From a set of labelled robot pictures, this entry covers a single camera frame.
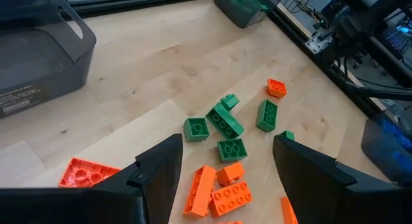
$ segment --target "label on bin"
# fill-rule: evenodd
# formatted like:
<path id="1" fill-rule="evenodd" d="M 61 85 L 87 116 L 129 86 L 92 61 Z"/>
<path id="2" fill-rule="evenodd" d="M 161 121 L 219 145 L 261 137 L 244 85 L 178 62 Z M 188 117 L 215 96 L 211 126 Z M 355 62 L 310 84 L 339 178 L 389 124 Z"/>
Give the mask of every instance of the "label on bin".
<path id="1" fill-rule="evenodd" d="M 0 91 L 0 118 L 32 107 L 46 100 L 44 86 L 29 84 L 17 89 Z"/>

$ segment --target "wood grain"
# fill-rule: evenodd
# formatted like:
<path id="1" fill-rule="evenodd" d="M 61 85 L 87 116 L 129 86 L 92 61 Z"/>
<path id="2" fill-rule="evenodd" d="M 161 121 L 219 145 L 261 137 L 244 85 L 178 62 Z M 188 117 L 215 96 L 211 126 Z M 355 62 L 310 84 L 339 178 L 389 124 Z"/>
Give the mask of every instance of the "wood grain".
<path id="1" fill-rule="evenodd" d="M 241 30 L 212 0 L 85 20 L 97 36 L 88 84 L 79 91 L 0 120 L 0 186 L 55 187 L 72 156 L 125 167 L 134 156 L 183 131 L 227 93 L 245 127 L 241 162 L 254 201 L 224 217 L 182 216 L 193 172 L 221 169 L 210 124 L 203 142 L 183 144 L 182 175 L 170 223 L 282 223 L 285 195 L 272 156 L 273 136 L 288 129 L 302 144 L 383 178 L 360 151 L 366 117 L 270 20 Z M 278 100 L 267 78 L 282 80 Z M 279 106 L 277 129 L 255 127 L 264 99 Z M 12 171 L 3 165 L 19 164 Z"/>

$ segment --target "green lego brick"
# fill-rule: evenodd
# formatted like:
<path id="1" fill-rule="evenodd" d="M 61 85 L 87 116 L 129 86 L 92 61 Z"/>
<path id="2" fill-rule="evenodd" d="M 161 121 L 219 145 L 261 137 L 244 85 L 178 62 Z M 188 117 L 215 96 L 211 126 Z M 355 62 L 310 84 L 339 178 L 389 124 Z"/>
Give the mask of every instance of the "green lego brick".
<path id="1" fill-rule="evenodd" d="M 183 130 L 188 142 L 202 141 L 209 137 L 205 118 L 188 118 L 183 124 Z"/>
<path id="2" fill-rule="evenodd" d="M 244 131 L 243 126 L 220 103 L 207 113 L 206 118 L 227 140 L 237 138 Z"/>
<path id="3" fill-rule="evenodd" d="M 229 94 L 224 96 L 220 100 L 220 103 L 227 111 L 230 111 L 232 108 L 234 108 L 234 106 L 236 106 L 236 104 L 239 103 L 239 99 L 234 94 Z"/>
<path id="4" fill-rule="evenodd" d="M 218 149 L 222 162 L 233 162 L 247 156 L 242 139 L 219 141 Z"/>
<path id="5" fill-rule="evenodd" d="M 277 105 L 265 99 L 259 106 L 256 127 L 271 132 L 276 128 Z"/>
<path id="6" fill-rule="evenodd" d="M 295 140 L 295 134 L 291 131 L 283 131 L 280 135 L 286 136 L 287 138 L 291 140 Z"/>

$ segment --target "gray plastic bin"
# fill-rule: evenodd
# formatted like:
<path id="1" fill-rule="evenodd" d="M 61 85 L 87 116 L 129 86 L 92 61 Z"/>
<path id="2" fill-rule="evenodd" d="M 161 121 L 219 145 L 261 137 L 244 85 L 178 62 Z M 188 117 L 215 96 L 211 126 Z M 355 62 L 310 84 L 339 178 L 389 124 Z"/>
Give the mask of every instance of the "gray plastic bin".
<path id="1" fill-rule="evenodd" d="M 65 0 L 0 0 L 0 26 L 0 118 L 85 85 L 96 37 Z"/>
<path id="2" fill-rule="evenodd" d="M 266 10 L 282 0 L 214 0 L 216 6 L 239 28 L 262 21 Z"/>

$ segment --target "orange lego brick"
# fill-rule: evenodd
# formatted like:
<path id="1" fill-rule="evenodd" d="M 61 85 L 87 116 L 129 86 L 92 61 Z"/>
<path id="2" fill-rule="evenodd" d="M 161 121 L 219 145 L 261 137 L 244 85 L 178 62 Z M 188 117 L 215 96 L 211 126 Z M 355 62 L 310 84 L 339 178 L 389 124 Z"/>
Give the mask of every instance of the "orange lego brick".
<path id="1" fill-rule="evenodd" d="M 295 212 L 290 205 L 289 199 L 287 197 L 283 197 L 281 198 L 281 203 L 285 224 L 297 224 Z"/>
<path id="2" fill-rule="evenodd" d="M 222 216 L 252 201 L 246 182 L 239 182 L 212 192 L 209 205 L 213 217 Z"/>
<path id="3" fill-rule="evenodd" d="M 235 181 L 242 179 L 244 174 L 245 169 L 240 162 L 224 167 L 216 173 L 218 176 L 218 183 L 222 187 L 228 186 Z"/>
<path id="4" fill-rule="evenodd" d="M 268 79 L 269 94 L 277 98 L 283 98 L 288 92 L 283 82 L 274 79 Z"/>
<path id="5" fill-rule="evenodd" d="M 119 171 L 117 168 L 73 157 L 59 181 L 59 187 L 92 187 Z"/>
<path id="6" fill-rule="evenodd" d="M 242 221 L 233 221 L 233 222 L 228 222 L 228 223 L 218 223 L 218 224 L 243 224 Z"/>
<path id="7" fill-rule="evenodd" d="M 183 215 L 192 218 L 202 218 L 209 213 L 207 205 L 211 200 L 215 179 L 216 170 L 208 165 L 204 165 L 195 172 L 192 189 L 187 199 Z"/>

